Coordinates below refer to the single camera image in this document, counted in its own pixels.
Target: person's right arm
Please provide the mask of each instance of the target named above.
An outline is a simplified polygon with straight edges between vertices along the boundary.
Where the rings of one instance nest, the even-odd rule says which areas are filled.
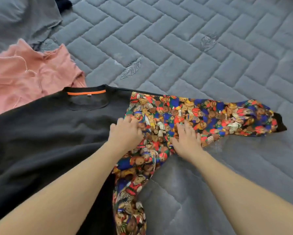
[[[178,125],[176,152],[202,174],[238,235],[293,235],[293,205],[236,174],[201,147],[192,127]]]

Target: quilted brick pattern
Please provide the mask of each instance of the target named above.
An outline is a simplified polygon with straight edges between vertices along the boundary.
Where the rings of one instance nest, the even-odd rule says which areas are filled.
[[[87,84],[193,98],[255,98],[288,131],[231,136],[209,149],[293,204],[293,0],[71,0],[51,39]],[[134,74],[122,78],[140,58]],[[143,189],[148,234],[235,234],[200,174],[172,156]]]

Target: person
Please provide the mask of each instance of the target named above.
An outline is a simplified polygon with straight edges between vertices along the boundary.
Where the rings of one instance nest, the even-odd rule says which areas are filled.
[[[176,152],[200,171],[237,235],[293,234],[293,205],[215,160],[187,122],[177,128]],[[0,235],[75,235],[113,166],[142,138],[136,119],[118,119],[97,152],[2,218]]]

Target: pink garment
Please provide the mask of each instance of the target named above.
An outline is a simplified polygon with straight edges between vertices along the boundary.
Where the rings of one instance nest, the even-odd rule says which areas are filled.
[[[66,86],[86,87],[86,82],[63,44],[40,53],[19,39],[0,53],[0,114]]]

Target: colorful patterned fabric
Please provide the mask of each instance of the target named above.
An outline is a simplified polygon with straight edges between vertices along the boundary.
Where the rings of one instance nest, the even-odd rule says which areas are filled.
[[[176,124],[187,120],[201,134],[203,146],[228,134],[257,137],[286,130],[281,116],[256,100],[224,103],[133,92],[126,115],[139,120],[144,139],[113,170],[118,235],[145,235],[145,214],[136,196],[170,153],[175,153],[170,138],[178,138]]]

